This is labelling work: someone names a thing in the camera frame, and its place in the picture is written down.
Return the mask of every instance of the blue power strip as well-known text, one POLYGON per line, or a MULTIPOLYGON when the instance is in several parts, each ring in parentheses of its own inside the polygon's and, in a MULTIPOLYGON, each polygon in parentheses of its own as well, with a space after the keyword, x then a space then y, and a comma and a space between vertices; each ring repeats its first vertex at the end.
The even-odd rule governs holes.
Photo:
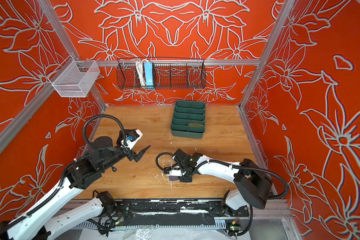
POLYGON ((152 76, 152 63, 144 63, 144 71, 145 71, 145 84, 147 86, 152 86, 148 88, 153 88, 154 79, 152 76))

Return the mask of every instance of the black wire basket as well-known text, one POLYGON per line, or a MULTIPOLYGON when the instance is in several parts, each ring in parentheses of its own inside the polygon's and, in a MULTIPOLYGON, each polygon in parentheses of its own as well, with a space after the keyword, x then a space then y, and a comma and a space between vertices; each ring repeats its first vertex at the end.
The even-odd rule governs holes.
POLYGON ((121 89, 203 89, 206 72, 203 59, 195 58, 119 58, 117 59, 117 86, 121 89), (136 70, 136 61, 152 62, 153 86, 142 86, 136 70))

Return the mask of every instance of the white plastic sheet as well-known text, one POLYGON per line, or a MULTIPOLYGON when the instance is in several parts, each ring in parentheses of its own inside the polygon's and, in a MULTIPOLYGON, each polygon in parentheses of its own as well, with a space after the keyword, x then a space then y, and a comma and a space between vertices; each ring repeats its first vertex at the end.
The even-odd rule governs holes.
MULTIPOLYGON (((108 238, 97 230, 83 229, 80 240, 233 240, 216 230, 188 228, 144 228, 110 232, 108 238)), ((237 237, 238 240, 251 240, 249 232, 237 237)))

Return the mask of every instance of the red floral wallpaper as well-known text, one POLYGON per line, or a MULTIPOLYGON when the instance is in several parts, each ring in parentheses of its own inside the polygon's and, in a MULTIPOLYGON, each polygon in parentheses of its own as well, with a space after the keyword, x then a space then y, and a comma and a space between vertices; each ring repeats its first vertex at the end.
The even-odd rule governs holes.
POLYGON ((360 239, 360 0, 296 1, 245 113, 303 239, 360 239))
MULTIPOLYGON (((83 60, 136 56, 259 58, 282 6, 280 0, 51 0, 51 3, 83 60)), ((177 99, 237 104, 254 66, 206 70, 207 85, 203 90, 121 90, 112 67, 101 69, 103 77, 96 86, 110 105, 163 105, 173 104, 177 99)))
MULTIPOLYGON (((0 0, 0 132, 67 56, 37 1, 0 0)), ((99 113, 91 94, 54 92, 46 100, 0 155, 0 221, 18 216, 56 184, 62 166, 84 149, 82 125, 99 113)))

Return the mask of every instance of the white mesh basket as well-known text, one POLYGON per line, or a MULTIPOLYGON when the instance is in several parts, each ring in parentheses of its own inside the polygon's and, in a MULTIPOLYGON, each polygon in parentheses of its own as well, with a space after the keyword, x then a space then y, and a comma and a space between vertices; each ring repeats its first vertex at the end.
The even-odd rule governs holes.
POLYGON ((51 82, 53 88, 61 97, 85 98, 100 74, 96 61, 86 72, 81 72, 74 61, 67 64, 62 74, 51 82))

